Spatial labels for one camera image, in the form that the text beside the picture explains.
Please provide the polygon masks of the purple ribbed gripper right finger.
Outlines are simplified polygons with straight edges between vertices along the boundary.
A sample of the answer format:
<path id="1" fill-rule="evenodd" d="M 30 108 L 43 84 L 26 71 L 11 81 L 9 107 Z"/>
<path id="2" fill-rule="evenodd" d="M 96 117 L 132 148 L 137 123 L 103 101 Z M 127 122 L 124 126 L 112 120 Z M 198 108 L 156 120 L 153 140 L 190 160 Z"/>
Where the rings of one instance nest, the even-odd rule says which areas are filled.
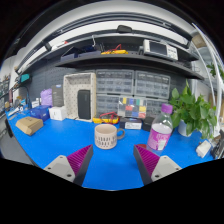
<path id="1" fill-rule="evenodd" d="M 181 167 L 167 155 L 158 156 L 140 145 L 134 146 L 133 154 L 144 185 L 181 170 Z"/>

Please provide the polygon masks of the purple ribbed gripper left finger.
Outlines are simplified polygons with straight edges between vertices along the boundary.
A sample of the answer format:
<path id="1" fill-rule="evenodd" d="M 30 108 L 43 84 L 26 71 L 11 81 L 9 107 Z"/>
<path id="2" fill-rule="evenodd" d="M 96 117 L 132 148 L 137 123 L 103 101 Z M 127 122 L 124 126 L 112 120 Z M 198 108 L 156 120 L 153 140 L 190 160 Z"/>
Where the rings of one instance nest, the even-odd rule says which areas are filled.
<path id="1" fill-rule="evenodd" d="M 88 145 L 69 156 L 59 155 L 44 170 L 81 186 L 92 156 L 93 145 Z"/>

